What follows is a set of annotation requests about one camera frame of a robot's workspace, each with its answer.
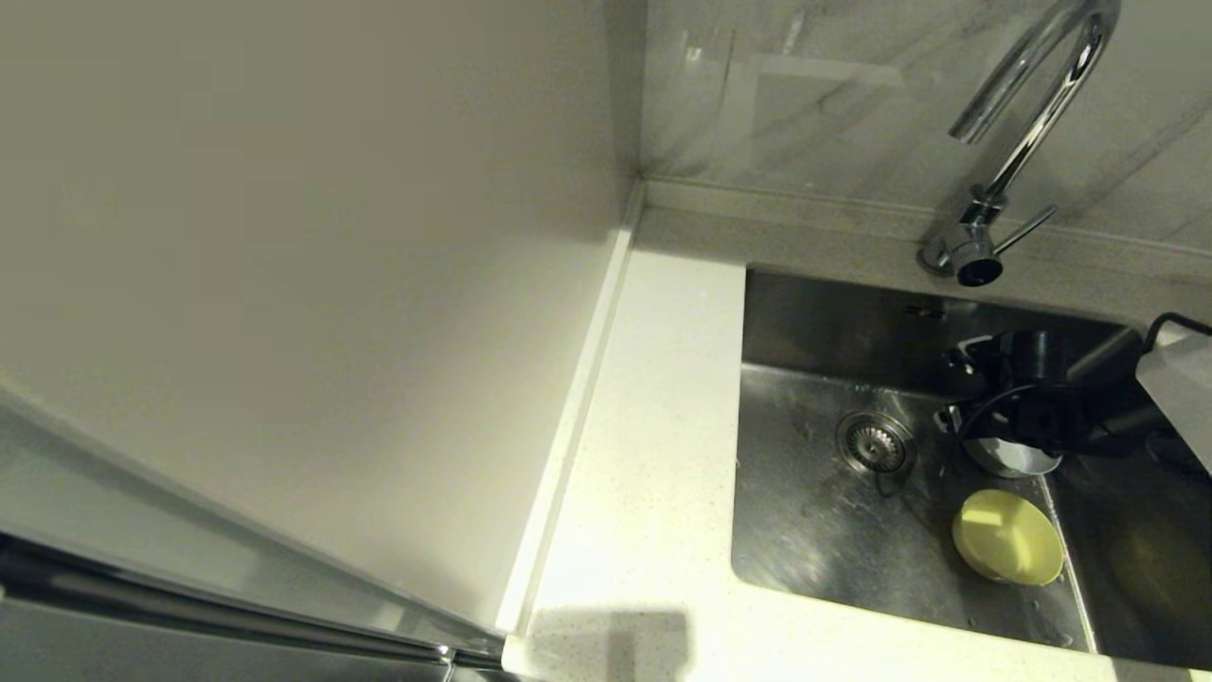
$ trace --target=drain strainer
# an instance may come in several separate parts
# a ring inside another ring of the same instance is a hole
[[[854,413],[837,425],[837,449],[858,471],[892,474],[913,457],[913,439],[882,413]]]

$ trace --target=kitchen sink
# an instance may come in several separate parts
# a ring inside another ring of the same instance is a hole
[[[750,270],[733,571],[764,588],[950,627],[1212,669],[1206,477],[1136,452],[1065,453],[1047,476],[999,478],[937,425],[948,402],[982,389],[944,351],[1018,328],[1063,332],[1074,357],[1122,329]],[[894,453],[879,459],[881,471],[863,457],[873,443]],[[999,584],[964,563],[951,521],[987,488],[1027,498],[1054,523],[1065,546],[1056,581]]]

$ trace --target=marble backsplash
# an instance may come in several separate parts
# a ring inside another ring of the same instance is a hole
[[[650,0],[644,172],[959,216],[1068,47],[981,144],[947,130],[1050,4]],[[1008,217],[1056,202],[1057,223],[1212,254],[1207,27],[1208,0],[1125,0],[1096,73],[1011,188]]]

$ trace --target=yellow bowl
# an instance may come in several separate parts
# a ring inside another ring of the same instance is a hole
[[[1064,548],[1048,517],[1005,491],[968,497],[955,515],[951,538],[973,571],[999,583],[1047,585],[1064,568]]]

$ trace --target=faucet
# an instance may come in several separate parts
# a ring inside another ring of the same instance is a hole
[[[917,260],[922,267],[936,274],[955,275],[964,286],[983,286],[1001,274],[999,256],[1006,248],[1056,214],[1057,206],[1048,206],[999,245],[989,235],[989,227],[1008,201],[1006,190],[1090,78],[1119,16],[1120,0],[1059,0],[1010,48],[951,126],[951,137],[965,144],[979,142],[1040,63],[1060,40],[1080,29],[1073,55],[1022,139],[993,182],[972,185],[972,202],[959,223],[937,231],[921,247]]]

